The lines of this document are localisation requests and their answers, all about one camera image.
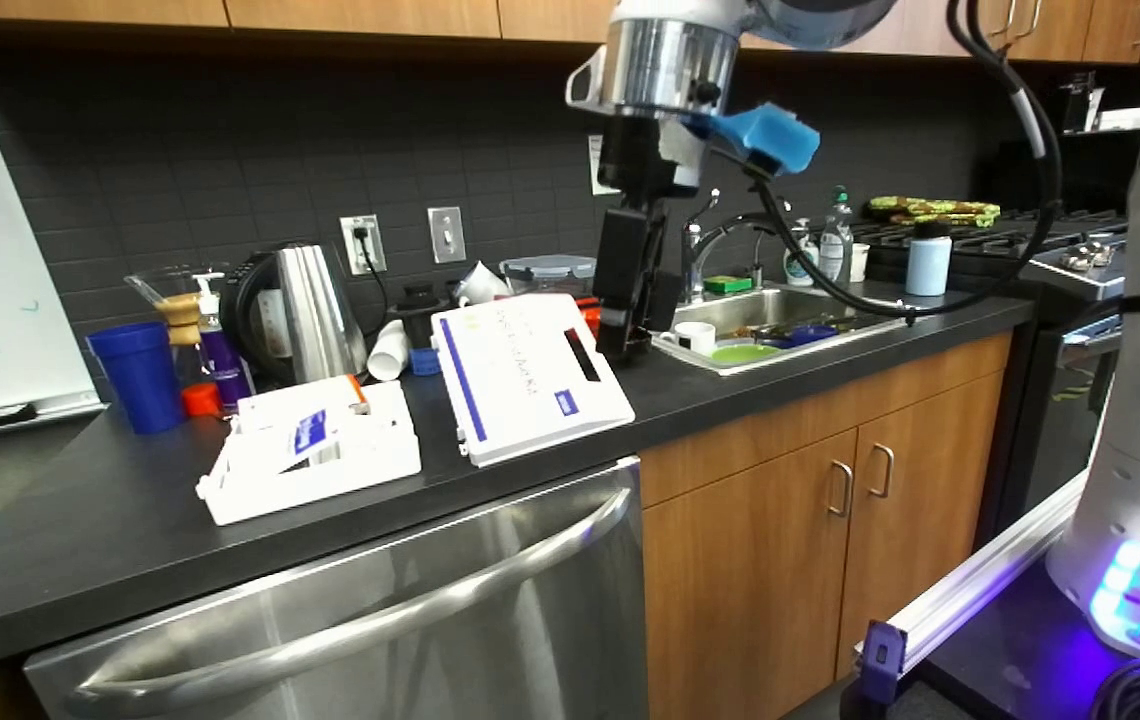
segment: stainless steel dishwasher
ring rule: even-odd
[[[53,720],[643,720],[641,465],[26,663]]]

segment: dishwasher handle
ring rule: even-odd
[[[564,559],[582,556],[583,549],[601,544],[628,515],[628,498],[632,498],[632,488],[619,488],[595,513],[570,526],[564,533],[544,537],[544,542],[529,544],[523,553],[517,553],[499,564],[490,564],[472,575],[460,575],[443,589],[432,589],[432,593],[421,593],[411,600],[376,607],[376,611],[358,616],[349,623],[289,642],[280,650],[260,650],[260,653],[249,653],[236,661],[221,661],[210,667],[173,671],[173,676],[130,682],[130,676],[94,671],[71,691],[71,700],[94,704],[94,707],[109,704],[125,716],[173,714],[184,704],[255,691],[265,684],[289,682],[289,676],[320,667],[327,661],[358,656],[364,650],[401,642],[401,638],[421,633],[429,623],[439,623],[455,611],[470,611],[472,605],[499,598],[499,593],[523,585],[529,575],[540,575],[553,564],[564,564]]]

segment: bottle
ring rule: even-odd
[[[837,205],[820,227],[820,274],[831,277],[837,283],[850,283],[853,281],[850,257],[853,257],[853,205],[850,205],[850,190],[842,186]]]
[[[212,281],[221,281],[221,274],[196,277],[196,283],[200,283],[200,352],[206,352],[206,374],[215,386],[221,416],[233,416],[242,398],[253,398],[253,386],[249,386],[249,374],[244,374],[236,343],[221,327],[221,296],[212,294]]]
[[[795,236],[799,251],[815,265],[810,218],[795,218],[791,236]],[[795,289],[812,289],[812,277],[804,274],[804,265],[791,251],[784,257],[784,281]]]

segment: blue gripper part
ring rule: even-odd
[[[810,172],[820,148],[820,133],[777,103],[762,103],[737,117],[705,117],[691,133],[727,143],[737,155],[763,172],[784,168],[791,177]]]

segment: electrical outlet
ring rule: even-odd
[[[619,190],[601,186],[601,151],[604,151],[604,138],[601,133],[583,138],[583,162],[590,162],[590,172],[591,172],[591,196],[619,196]]]
[[[376,212],[367,218],[339,218],[346,257],[354,277],[390,274]]]
[[[460,209],[429,209],[437,265],[465,265],[465,226]]]

